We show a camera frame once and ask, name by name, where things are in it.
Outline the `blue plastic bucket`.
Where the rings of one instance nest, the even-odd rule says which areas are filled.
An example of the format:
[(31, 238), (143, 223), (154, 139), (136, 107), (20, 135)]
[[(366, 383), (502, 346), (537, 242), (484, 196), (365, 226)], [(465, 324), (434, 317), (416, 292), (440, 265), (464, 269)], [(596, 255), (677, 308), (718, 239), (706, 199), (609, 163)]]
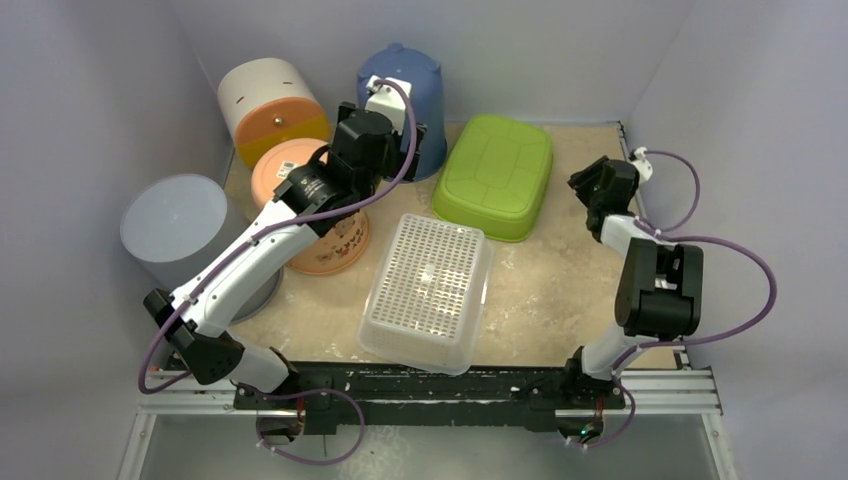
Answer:
[(445, 135), (445, 100), (441, 64), (427, 54), (392, 43), (373, 54), (357, 73), (358, 106), (368, 106), (371, 96), (368, 88), (374, 77), (389, 78), (401, 86), (410, 85), (407, 96), (411, 100), (416, 121), (427, 128), (419, 137), (418, 166), (414, 181), (435, 174), (444, 164), (447, 155)]

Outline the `green white plastic basket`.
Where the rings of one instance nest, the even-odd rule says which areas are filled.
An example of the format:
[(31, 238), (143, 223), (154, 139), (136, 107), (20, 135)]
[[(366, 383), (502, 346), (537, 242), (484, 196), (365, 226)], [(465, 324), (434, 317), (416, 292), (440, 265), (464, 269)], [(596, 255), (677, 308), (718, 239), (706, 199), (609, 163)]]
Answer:
[(553, 164), (550, 135), (519, 120), (477, 115), (456, 140), (432, 196), (440, 219), (509, 243), (532, 233)]

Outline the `orange capybara bucket blue rim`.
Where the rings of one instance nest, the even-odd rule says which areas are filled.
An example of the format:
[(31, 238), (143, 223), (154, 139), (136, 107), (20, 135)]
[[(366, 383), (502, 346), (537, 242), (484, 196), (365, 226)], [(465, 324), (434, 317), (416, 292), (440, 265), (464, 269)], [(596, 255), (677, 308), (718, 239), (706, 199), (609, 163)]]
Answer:
[[(296, 138), (268, 150), (253, 168), (251, 194), (262, 209), (271, 200), (273, 190), (296, 167), (304, 165), (315, 150), (326, 141)], [(359, 212), (338, 222), (321, 239), (293, 257), (287, 266), (295, 271), (312, 274), (332, 274), (349, 267), (365, 251), (371, 228), (366, 212)]]

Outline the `white mesh basket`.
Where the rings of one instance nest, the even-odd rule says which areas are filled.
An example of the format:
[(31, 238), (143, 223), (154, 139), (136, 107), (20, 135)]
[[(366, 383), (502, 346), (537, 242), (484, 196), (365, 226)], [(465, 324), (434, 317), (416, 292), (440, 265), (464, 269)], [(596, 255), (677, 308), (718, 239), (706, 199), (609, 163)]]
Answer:
[(479, 229), (403, 215), (366, 300), (359, 344), (386, 361), (465, 373), (480, 335), (493, 257)]

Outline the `large grey plastic bucket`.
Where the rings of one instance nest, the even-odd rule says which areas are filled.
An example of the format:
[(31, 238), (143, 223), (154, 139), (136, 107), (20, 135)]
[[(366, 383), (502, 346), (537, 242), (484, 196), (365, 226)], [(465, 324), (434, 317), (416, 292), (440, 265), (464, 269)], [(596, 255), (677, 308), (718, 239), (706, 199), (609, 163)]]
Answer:
[(158, 286), (172, 291), (215, 260), (248, 224), (218, 183), (180, 174), (149, 185), (131, 202), (120, 237)]

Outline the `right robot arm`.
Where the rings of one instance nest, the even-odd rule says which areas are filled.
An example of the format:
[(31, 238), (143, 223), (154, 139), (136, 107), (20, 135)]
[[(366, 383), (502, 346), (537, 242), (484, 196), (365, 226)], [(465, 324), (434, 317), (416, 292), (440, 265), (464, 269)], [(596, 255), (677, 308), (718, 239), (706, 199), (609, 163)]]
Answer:
[(613, 325), (566, 363), (569, 374), (561, 381), (561, 392), (576, 407), (588, 405), (601, 389), (611, 389), (616, 372), (646, 344), (688, 337), (700, 324), (704, 252), (660, 240), (641, 228), (629, 209), (641, 180), (638, 167), (606, 156), (568, 180), (587, 209), (587, 230), (624, 260)]

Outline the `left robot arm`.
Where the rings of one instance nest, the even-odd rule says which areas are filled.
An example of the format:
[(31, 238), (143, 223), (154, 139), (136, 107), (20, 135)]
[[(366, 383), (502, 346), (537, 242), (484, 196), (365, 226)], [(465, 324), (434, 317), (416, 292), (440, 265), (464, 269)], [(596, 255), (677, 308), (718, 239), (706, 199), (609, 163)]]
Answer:
[(167, 341), (201, 385), (221, 380), (258, 389), (272, 408), (297, 399), (289, 362), (273, 348), (236, 339), (229, 326), (237, 311), (294, 256), (335, 225), (388, 194), (418, 163), (425, 125), (411, 107), (395, 126), (388, 114), (339, 107), (333, 139), (319, 146), (274, 190), (256, 219), (200, 273), (173, 291), (151, 290), (143, 300), (159, 327), (151, 343)]

